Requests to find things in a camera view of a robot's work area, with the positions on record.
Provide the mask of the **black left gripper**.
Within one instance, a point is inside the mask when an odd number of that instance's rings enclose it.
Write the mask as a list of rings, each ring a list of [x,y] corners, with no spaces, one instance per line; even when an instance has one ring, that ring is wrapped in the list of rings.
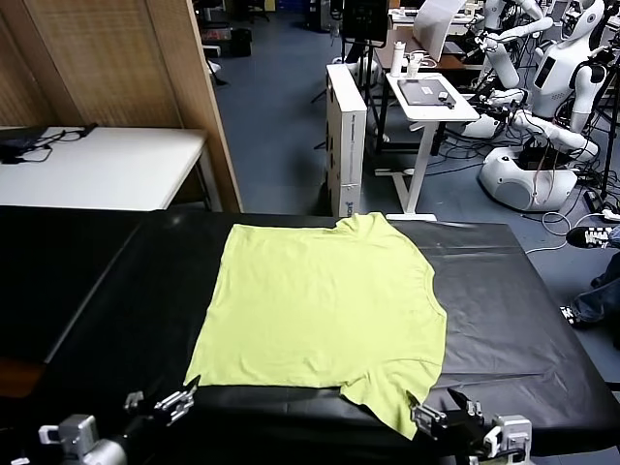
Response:
[[[194,406],[194,394],[199,382],[200,376],[197,375],[181,390],[157,402],[154,411],[130,417],[119,433],[118,442],[122,448],[154,448],[162,439],[167,425],[172,425],[183,418]],[[144,394],[141,390],[128,393],[124,401],[124,410],[134,411],[143,399]]]

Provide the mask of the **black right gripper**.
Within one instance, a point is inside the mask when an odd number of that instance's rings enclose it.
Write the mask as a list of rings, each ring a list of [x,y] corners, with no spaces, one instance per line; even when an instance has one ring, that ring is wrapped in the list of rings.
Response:
[[[481,403],[452,387],[448,388],[448,393],[461,410],[440,412],[410,394],[411,420],[419,431],[438,439],[440,449],[449,455],[484,458],[486,429]]]

